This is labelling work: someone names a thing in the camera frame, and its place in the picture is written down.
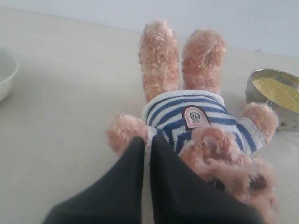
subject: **blue and white striped sweater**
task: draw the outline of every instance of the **blue and white striped sweater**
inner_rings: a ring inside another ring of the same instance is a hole
[[[238,146],[246,154],[265,145],[263,135],[251,120],[241,118],[237,122],[227,112],[223,98],[208,91],[165,92],[146,105],[142,118],[151,127],[148,147],[154,135],[162,134],[178,154],[191,139],[192,129],[202,123],[221,127],[234,134]]]

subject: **pink fluffy teddy bear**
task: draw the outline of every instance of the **pink fluffy teddy bear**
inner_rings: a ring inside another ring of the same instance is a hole
[[[178,47],[165,21],[146,25],[139,60],[147,105],[142,119],[118,115],[108,129],[111,148],[121,155],[135,136],[146,143],[161,134],[202,179],[260,210],[276,221],[269,166],[249,155],[268,144],[278,126],[265,104],[245,106],[240,119],[229,114],[221,97],[220,67],[226,43],[215,31],[196,30],[183,51],[184,90],[179,90]]]

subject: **stainless steel bowl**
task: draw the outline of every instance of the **stainless steel bowl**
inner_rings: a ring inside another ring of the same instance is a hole
[[[279,131],[299,132],[299,113],[292,112],[266,98],[252,83],[253,80],[262,77],[276,79],[286,85],[299,90],[299,77],[274,69],[257,69],[253,71],[247,81],[247,103],[266,103],[277,113],[279,117]]]

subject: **sweater sleeve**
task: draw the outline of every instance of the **sweater sleeve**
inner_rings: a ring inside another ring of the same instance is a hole
[[[237,123],[243,142],[244,152],[250,155],[266,145],[266,140],[257,126],[249,118],[240,118]]]

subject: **table surface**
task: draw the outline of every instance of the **table surface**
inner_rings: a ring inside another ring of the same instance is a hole
[[[40,224],[56,203],[99,179],[117,160],[105,129],[118,113],[140,116],[145,100],[139,33],[0,8],[0,46],[21,58],[0,103],[0,223]],[[180,52],[184,41],[179,41]],[[252,70],[299,72],[299,60],[228,48],[223,97],[238,115]],[[280,223],[299,219],[299,135],[277,133],[258,154],[278,176]],[[152,223],[149,174],[143,223]]]

